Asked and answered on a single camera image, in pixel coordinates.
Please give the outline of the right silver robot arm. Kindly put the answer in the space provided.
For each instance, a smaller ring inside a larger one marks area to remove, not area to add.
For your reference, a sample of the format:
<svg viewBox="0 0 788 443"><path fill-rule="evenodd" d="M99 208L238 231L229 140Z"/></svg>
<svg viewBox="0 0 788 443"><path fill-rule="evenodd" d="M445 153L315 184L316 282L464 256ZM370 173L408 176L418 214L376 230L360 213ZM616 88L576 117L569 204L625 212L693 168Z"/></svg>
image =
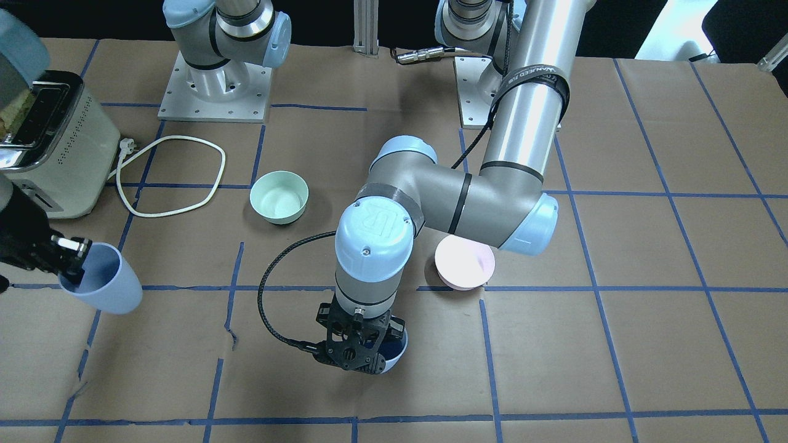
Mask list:
<svg viewBox="0 0 788 443"><path fill-rule="evenodd" d="M292 23L270 1L166 1L179 47L158 117L262 122L269 68L287 57ZM39 36L2 11L2 263L81 283L96 245L51 218L79 218L118 180L121 136L76 73L49 70Z"/></svg>

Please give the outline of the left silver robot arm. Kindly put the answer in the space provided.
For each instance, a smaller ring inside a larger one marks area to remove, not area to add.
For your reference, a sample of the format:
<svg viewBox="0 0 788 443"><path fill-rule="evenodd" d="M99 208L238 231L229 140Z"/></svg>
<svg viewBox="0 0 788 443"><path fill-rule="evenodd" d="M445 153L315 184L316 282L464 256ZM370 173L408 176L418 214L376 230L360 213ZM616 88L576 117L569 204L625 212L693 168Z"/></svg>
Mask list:
<svg viewBox="0 0 788 443"><path fill-rule="evenodd" d="M421 138L391 138L342 214L334 235L336 289L317 321L326 339L307 346L321 364L378 375L406 347L391 314L422 228L521 255L541 254L558 204L542 190L552 141L569 106L569 76L593 1L528 1L491 104L491 134L476 175L439 165Z"/></svg>

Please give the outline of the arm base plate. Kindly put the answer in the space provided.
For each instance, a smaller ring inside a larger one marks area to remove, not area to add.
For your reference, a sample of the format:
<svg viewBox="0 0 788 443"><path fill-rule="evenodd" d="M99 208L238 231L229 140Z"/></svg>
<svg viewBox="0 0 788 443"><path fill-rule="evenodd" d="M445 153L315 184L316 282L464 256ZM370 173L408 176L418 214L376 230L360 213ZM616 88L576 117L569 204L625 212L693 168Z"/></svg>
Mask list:
<svg viewBox="0 0 788 443"><path fill-rule="evenodd" d="M492 122L504 96L524 84L540 84L552 88L561 100L555 131L562 128L569 105L569 76L554 65L533 64L499 74L490 59L462 57L455 61L457 93L461 126L483 129Z"/></svg>
<svg viewBox="0 0 788 443"><path fill-rule="evenodd" d="M235 60L213 70L197 70L178 54L158 118L263 124L270 107L272 76L273 68Z"/></svg>

